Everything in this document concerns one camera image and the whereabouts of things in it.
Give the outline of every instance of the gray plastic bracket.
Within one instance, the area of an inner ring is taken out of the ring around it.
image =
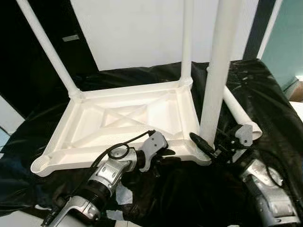
[[[240,144],[250,147],[252,145],[252,126],[249,124],[241,126],[236,131],[235,137],[240,140]]]
[[[167,141],[160,132],[156,131],[154,134],[152,134],[140,147],[140,150],[142,150],[145,155],[145,165],[142,169],[140,169],[140,171],[148,171],[151,166],[152,158],[159,150],[162,148],[167,148],[167,146]]]

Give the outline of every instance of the black plastic sheet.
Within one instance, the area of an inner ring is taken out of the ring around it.
[[[199,119],[207,66],[192,63],[192,96]],[[180,63],[173,63],[77,75],[73,80],[82,91],[89,91],[174,81],[179,77]],[[232,62],[227,86],[263,130],[256,146],[271,150],[284,160],[294,176],[292,181],[303,189],[303,124],[266,66],[259,60]],[[30,172],[31,163],[43,153],[68,101],[64,86],[59,84],[2,149],[0,216],[36,204],[52,207],[59,195],[69,194],[85,175],[86,169],[55,171],[47,177]],[[223,103],[219,128],[228,131],[235,125]],[[266,152],[261,155],[278,168]],[[174,221],[186,221],[188,226],[259,225],[245,185],[228,168],[218,170],[193,162],[165,160],[147,173],[125,174],[122,183],[133,191],[133,204],[118,206],[113,196],[107,209],[122,210],[125,219],[139,225],[167,226]]]

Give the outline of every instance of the teal wall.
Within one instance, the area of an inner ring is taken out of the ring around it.
[[[262,61],[282,89],[303,75],[303,0],[283,0]]]

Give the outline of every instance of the white tube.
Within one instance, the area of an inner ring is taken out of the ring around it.
[[[16,0],[18,5],[20,6],[24,16],[26,17],[30,27],[35,33],[39,43],[41,44],[43,50],[45,51],[48,59],[52,63],[54,69],[58,73],[61,78],[63,84],[68,90],[69,96],[75,96],[80,93],[80,90],[76,87],[74,82],[72,81],[68,71],[63,65],[59,55],[54,49],[51,41],[48,39],[45,31],[43,30],[41,24],[39,23],[38,18],[33,12],[31,6],[29,5],[27,0]]]
[[[200,136],[210,146],[214,145],[241,2],[219,0],[200,125]]]
[[[252,139],[256,140],[262,136],[262,130],[259,126],[251,120],[242,106],[238,103],[231,91],[225,86],[224,101],[231,111],[233,117],[238,124],[250,124],[252,126]]]
[[[193,34],[194,1],[184,0],[183,9],[183,40],[180,85],[192,85],[191,50]]]

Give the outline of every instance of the white wall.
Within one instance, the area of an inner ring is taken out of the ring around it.
[[[0,96],[0,127],[12,134],[23,121],[24,118]]]
[[[99,70],[181,61],[183,0],[71,0]],[[209,61],[218,0],[195,0],[193,61]],[[233,60],[242,59],[258,0],[243,0]]]

